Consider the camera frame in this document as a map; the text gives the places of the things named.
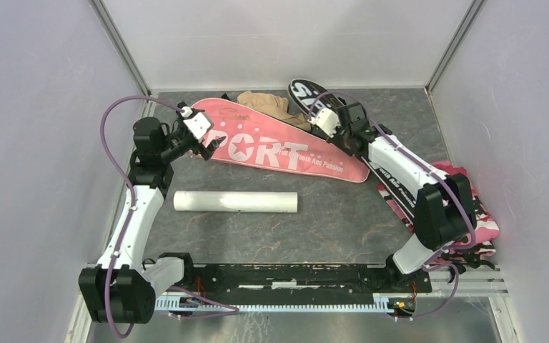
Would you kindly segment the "white shuttlecock tube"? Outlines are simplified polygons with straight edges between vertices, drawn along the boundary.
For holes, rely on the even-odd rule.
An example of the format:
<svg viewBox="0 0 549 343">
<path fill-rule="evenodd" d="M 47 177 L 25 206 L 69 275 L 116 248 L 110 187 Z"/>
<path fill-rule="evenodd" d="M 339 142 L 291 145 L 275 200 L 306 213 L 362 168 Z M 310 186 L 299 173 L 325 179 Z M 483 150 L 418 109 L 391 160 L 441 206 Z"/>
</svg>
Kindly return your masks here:
<svg viewBox="0 0 549 343">
<path fill-rule="evenodd" d="M 179 212 L 297 213 L 296 192 L 178 191 L 173 204 Z"/>
</svg>

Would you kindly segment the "black SPORT racket bag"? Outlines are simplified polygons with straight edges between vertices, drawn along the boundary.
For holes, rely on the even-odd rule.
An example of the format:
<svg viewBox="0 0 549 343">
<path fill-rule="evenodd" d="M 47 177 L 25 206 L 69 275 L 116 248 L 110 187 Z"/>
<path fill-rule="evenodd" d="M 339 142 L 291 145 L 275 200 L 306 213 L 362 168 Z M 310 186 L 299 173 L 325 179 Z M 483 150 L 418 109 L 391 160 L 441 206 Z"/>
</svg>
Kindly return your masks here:
<svg viewBox="0 0 549 343">
<path fill-rule="evenodd" d="M 381 181 L 390 200 L 412 216 L 424 172 L 399 152 L 400 141 L 384 125 L 376 127 L 367 110 L 351 96 L 307 80 L 293 79 L 287 91 L 305 114 L 311 134 L 362 160 Z"/>
</svg>

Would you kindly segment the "pink SPORT racket bag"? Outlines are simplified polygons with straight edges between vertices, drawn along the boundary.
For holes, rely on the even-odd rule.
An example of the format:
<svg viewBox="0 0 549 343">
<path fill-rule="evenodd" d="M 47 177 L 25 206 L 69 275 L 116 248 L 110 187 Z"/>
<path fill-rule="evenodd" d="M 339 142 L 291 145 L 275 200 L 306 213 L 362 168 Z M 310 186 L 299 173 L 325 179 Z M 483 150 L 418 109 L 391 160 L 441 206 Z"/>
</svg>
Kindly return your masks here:
<svg viewBox="0 0 549 343">
<path fill-rule="evenodd" d="M 215 161 L 353 183 L 363 183 L 370 174 L 363 162 L 335 145 L 249 107 L 220 98 L 192 106 L 214 123 L 206 142 L 224 139 Z"/>
</svg>

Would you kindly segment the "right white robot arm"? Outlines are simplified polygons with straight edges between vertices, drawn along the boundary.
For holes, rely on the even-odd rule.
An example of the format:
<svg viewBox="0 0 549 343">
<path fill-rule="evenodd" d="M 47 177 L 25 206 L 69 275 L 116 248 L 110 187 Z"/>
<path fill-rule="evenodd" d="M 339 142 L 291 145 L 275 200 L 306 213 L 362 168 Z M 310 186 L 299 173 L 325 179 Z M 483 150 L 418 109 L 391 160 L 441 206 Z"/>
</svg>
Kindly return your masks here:
<svg viewBox="0 0 549 343">
<path fill-rule="evenodd" d="M 405 147 L 383 126 L 367 118 L 360 103 L 324 107 L 311 120 L 327 141 L 361 159 L 380 179 L 392 177 L 403 193 L 396 196 L 410 213 L 413 233 L 386 263 L 386 286 L 401 292 L 413 272 L 436 259 L 463 237 L 475 241 L 476 218 L 468 178 L 435 168 Z"/>
</svg>

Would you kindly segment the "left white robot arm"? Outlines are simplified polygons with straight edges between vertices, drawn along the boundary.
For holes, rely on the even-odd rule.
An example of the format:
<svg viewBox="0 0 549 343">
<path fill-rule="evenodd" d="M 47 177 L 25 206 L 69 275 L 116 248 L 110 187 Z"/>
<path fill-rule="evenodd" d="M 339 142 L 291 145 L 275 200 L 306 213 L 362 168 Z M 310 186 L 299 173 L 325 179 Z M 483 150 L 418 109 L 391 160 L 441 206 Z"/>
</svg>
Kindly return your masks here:
<svg viewBox="0 0 549 343">
<path fill-rule="evenodd" d="M 157 298 L 174 286 L 191 289 L 196 272 L 183 253 L 164 253 L 148 270 L 142 256 L 157 212 L 164 204 L 174 175 L 171 163 L 192 152 L 209 159 L 219 141 L 204 144 L 213 128 L 204 114 L 177 119 L 174 131 L 154 117 L 133 126 L 135 149 L 126 174 L 128 190 L 110 243 L 95 267 L 82 269 L 79 287 L 89 315 L 98 323 L 146 324 Z"/>
</svg>

